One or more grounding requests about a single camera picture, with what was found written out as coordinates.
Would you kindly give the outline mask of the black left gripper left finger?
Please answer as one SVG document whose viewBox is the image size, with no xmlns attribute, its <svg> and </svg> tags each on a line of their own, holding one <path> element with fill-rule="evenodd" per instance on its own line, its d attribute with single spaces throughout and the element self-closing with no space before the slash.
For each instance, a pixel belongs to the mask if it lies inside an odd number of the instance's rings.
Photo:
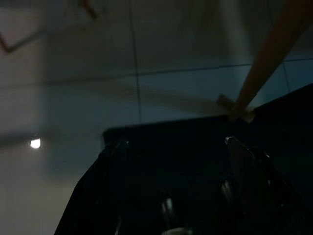
<svg viewBox="0 0 313 235">
<path fill-rule="evenodd" d="M 118 226 L 129 142 L 108 143 L 77 182 L 57 235 L 113 235 Z"/>
</svg>

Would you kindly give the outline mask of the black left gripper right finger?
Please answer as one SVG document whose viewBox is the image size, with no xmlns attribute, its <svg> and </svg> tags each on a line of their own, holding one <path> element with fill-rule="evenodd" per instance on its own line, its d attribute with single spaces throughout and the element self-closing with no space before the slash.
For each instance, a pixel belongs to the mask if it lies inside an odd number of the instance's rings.
<svg viewBox="0 0 313 235">
<path fill-rule="evenodd" d="M 233 176 L 228 195 L 239 235 L 311 235 L 313 212 L 260 148 L 225 138 Z"/>
</svg>

